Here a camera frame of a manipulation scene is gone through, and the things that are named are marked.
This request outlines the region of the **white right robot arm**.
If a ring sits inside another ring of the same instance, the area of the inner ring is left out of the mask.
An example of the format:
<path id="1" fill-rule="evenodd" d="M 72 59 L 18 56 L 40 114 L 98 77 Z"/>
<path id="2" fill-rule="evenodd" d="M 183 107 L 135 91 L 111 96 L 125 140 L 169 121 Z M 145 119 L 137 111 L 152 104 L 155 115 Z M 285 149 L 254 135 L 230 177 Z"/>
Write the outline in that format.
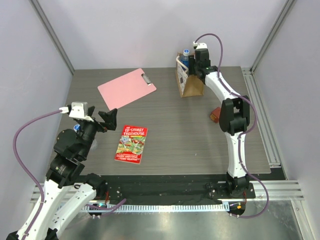
<path id="1" fill-rule="evenodd" d="M 232 198 L 241 198 L 249 188 L 246 168 L 245 132 L 250 124 L 248 97 L 234 91 L 217 66 L 212 66 L 209 50 L 197 47 L 189 57 L 189 72 L 196 75 L 221 102 L 219 126 L 225 133 L 228 147 L 228 169 L 225 189 Z"/>

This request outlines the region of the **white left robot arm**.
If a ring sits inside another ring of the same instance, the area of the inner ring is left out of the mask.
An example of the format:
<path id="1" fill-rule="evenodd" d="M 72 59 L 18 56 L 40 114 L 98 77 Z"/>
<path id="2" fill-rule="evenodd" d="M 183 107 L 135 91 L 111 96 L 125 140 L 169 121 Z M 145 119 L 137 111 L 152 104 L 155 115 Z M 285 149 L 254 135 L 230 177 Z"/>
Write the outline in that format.
<path id="1" fill-rule="evenodd" d="M 87 159 L 96 133 L 106 133 L 117 128 L 118 110 L 116 108 L 109 112 L 99 111 L 102 122 L 92 116 L 94 110 L 94 106 L 88 107 L 85 102 L 73 102 L 36 117 L 17 130 L 12 142 L 14 155 L 22 169 L 38 187 L 40 196 L 25 223 L 19 230 L 11 232 L 7 239 L 57 240 L 75 215 L 89 201 L 107 194 L 106 181 L 101 176 L 90 173 L 85 177 L 77 192 L 64 206 L 60 206 L 85 167 L 82 162 Z M 44 184 L 40 185 L 21 160 L 17 150 L 17 139 L 21 131 L 30 124 L 55 114 L 67 114 L 80 125 L 80 129 L 77 131 L 65 129 L 58 134 L 53 148 L 56 156 L 50 163 Z"/>

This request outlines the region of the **small water bottle blue cap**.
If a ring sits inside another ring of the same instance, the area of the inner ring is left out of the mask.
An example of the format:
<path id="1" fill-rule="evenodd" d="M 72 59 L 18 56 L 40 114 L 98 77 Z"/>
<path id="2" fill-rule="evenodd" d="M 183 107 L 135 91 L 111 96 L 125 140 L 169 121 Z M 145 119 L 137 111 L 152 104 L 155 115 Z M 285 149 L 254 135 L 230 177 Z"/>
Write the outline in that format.
<path id="1" fill-rule="evenodd" d="M 77 133 L 81 130 L 81 126 L 79 124 L 74 125 L 73 130 Z"/>

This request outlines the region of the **Pocari Sweat plastic bottle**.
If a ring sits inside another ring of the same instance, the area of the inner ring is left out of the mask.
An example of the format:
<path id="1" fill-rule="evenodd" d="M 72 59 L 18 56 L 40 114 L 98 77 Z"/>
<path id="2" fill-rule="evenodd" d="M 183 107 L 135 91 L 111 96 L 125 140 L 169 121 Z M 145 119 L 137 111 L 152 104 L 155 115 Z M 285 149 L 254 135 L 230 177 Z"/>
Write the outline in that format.
<path id="1" fill-rule="evenodd" d="M 189 55 L 190 51 L 185 49 L 179 57 L 179 61 L 187 68 L 189 67 Z"/>

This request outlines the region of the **burlap canvas tote bag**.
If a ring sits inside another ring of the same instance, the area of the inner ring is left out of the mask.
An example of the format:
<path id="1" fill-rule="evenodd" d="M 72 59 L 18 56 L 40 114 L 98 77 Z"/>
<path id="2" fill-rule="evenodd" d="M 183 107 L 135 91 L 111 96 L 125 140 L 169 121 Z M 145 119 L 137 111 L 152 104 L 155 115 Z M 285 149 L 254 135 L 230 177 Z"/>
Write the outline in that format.
<path id="1" fill-rule="evenodd" d="M 196 75 L 188 75 L 188 69 L 180 61 L 183 54 L 178 52 L 176 57 L 175 77 L 181 98 L 204 95 L 204 84 Z"/>

